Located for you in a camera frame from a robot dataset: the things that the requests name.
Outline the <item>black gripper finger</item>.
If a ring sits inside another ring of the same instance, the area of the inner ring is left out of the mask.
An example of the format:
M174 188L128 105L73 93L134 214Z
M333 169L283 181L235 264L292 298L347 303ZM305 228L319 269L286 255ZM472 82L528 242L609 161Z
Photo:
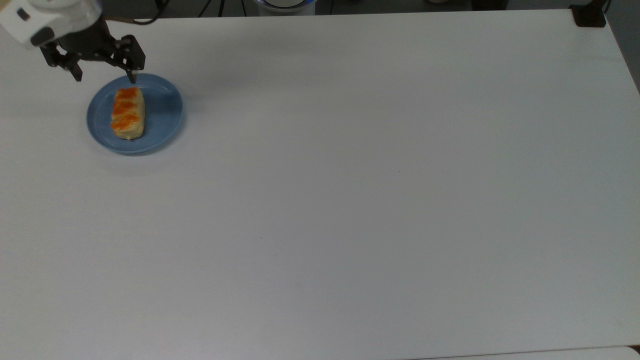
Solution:
M82 81L83 71L79 66L79 61L82 59L80 55L73 52L62 54L58 50L57 43L46 43L39 47L39 50L50 68L61 68L70 73L76 82Z
M146 66L146 53L133 35L125 35L115 41L114 47L114 66L125 71L130 84L136 84L138 73Z

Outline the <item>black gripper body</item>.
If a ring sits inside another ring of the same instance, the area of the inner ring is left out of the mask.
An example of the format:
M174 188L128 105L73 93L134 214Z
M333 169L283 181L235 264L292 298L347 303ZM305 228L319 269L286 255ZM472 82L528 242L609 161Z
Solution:
M58 38L57 43L67 53L90 59L96 54L110 58L117 49L117 40L111 35L105 19L98 19L86 29L70 32Z

